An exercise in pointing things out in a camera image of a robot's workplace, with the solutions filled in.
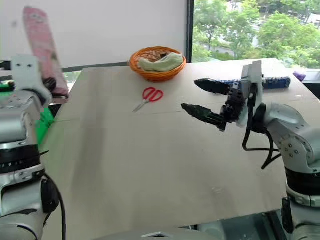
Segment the white wall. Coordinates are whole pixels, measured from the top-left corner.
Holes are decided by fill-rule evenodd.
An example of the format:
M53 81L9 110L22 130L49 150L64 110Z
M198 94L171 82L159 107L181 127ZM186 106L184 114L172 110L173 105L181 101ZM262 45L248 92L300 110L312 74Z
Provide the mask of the white wall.
M24 6L47 12L64 68L126 62L150 46L185 52L187 0L2 0L1 60L31 53Z

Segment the red scissors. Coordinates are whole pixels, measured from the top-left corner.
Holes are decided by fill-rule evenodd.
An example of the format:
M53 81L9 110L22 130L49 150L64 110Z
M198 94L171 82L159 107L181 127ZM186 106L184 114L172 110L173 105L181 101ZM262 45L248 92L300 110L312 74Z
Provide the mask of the red scissors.
M164 92L161 90L157 90L154 87L146 88L142 94L142 97L143 97L142 103L139 106L137 106L133 110L133 112L136 113L137 111L142 109L142 107L147 103L153 103L153 102L159 101L160 99L162 99L163 96L164 96Z

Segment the purple object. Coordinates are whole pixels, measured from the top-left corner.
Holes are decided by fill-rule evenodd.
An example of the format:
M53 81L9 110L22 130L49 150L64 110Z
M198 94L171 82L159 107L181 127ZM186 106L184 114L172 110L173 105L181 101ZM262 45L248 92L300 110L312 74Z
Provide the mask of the purple object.
M305 75L305 74L303 74L303 73L299 73L299 72L297 72L297 71L294 71L293 75L294 75L297 79L299 79L300 82L302 82L303 80L305 80L305 78L306 78L306 76L307 76L307 75Z

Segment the orange woven basket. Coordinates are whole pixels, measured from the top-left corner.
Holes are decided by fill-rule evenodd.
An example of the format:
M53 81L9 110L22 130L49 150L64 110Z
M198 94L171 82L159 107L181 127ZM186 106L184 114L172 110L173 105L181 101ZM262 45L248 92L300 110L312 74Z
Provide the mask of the orange woven basket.
M141 49L133 54L130 58L129 66L136 73L140 74L146 80L154 83L161 83L173 79L178 73L180 73L187 64L187 59L183 57L183 63L177 68L171 71L144 71L143 69L138 67L138 61L140 58L148 59L150 62L156 62L161 59L161 55L176 53L181 54L177 50L171 49L169 47L164 46L153 46Z

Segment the table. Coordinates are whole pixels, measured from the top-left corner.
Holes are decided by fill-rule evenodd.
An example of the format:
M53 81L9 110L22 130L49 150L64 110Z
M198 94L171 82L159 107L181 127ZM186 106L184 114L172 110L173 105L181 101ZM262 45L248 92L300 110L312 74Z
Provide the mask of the table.
M67 239L93 240L144 227L186 226L279 209L286 195L281 160L266 170L264 152L245 152L245 129L226 131L181 109L197 104L219 113L226 96L194 85L200 78L238 79L252 60L187 64L174 80L150 83L129 67L84 69L41 149L46 170L62 192ZM291 77L288 89L266 90L264 102L296 108L320 126L318 99L274 59L262 60L265 77ZM133 109L154 86L164 98ZM252 134L249 146L268 146ZM61 235L57 209L43 240Z

